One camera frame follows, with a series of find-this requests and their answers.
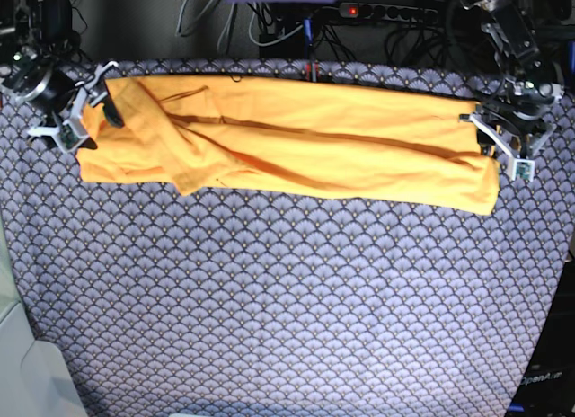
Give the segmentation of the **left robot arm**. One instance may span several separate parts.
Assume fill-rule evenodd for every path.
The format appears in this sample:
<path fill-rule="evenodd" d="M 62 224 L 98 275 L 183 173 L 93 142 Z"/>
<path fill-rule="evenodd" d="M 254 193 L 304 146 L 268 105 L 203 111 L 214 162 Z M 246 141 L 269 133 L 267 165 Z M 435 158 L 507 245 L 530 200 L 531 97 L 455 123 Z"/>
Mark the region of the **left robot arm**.
<path fill-rule="evenodd" d="M 512 0 L 459 1 L 466 10 L 482 11 L 481 29 L 491 37 L 500 70 L 497 88 L 459 119 L 474 124 L 483 152 L 496 146 L 507 156 L 511 181 L 532 182 L 535 157 L 557 129 L 544 115 L 560 102 L 564 87 L 544 63 L 532 23 Z"/>

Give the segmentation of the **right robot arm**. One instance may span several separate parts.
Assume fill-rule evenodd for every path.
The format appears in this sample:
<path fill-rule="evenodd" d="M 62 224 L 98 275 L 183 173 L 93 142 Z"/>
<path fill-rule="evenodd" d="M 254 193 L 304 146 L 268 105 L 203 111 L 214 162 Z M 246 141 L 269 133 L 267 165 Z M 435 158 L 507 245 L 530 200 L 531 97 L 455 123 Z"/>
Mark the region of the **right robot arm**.
<path fill-rule="evenodd" d="M 1 0 L 1 94 L 42 113 L 27 138 L 65 154 L 97 147 L 82 123 L 87 106 L 101 105 L 109 124 L 123 126 L 104 82 L 117 62 L 99 64 L 77 81 L 65 73 L 73 57 L 85 57 L 73 29 L 75 10 L 72 0 Z"/>

